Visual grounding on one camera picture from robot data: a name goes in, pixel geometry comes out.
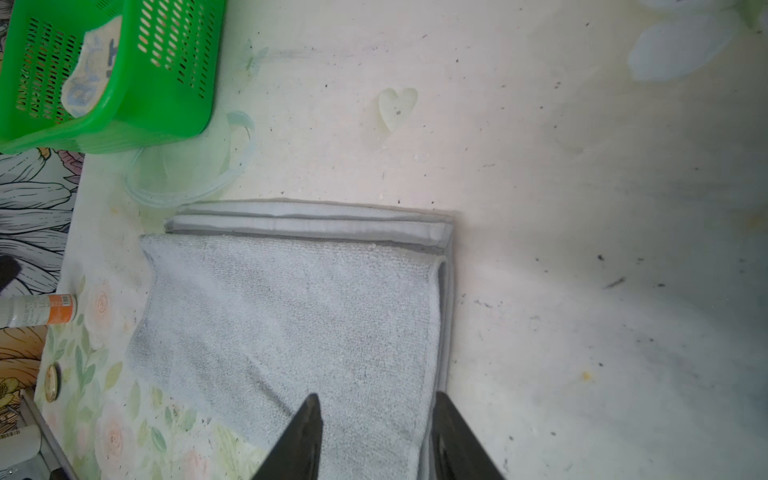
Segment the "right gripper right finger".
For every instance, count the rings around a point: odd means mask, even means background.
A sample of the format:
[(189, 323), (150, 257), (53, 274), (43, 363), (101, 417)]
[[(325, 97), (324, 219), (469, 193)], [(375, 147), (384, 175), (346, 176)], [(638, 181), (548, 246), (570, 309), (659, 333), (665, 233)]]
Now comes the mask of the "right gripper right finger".
[(450, 397), (442, 391), (435, 395), (431, 447), (436, 479), (504, 479)]

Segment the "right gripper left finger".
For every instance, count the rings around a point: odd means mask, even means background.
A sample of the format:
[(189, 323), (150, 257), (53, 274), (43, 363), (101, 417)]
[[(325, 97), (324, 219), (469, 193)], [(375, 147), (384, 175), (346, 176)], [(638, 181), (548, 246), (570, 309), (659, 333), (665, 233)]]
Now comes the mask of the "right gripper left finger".
[(323, 436), (321, 404), (309, 394), (252, 480), (317, 480)]

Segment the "plain grey towel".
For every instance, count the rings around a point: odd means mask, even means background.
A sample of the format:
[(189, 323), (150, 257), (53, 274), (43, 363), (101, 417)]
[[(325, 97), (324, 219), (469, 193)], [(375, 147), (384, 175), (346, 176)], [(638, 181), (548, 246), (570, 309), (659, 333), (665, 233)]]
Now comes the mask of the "plain grey towel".
[(184, 206), (140, 240), (140, 378), (268, 448), (316, 394), (323, 479), (430, 479), (447, 377), (454, 223), (356, 205)]

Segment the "grey patterned towel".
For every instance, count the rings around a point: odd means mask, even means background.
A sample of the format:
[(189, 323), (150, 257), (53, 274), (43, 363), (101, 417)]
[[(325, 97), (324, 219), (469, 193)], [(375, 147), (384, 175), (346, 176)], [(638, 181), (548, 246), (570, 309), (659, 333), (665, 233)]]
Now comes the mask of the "grey patterned towel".
[(73, 117), (90, 113), (105, 92), (116, 65), (121, 29), (118, 15), (85, 34), (75, 69), (61, 90), (61, 103)]

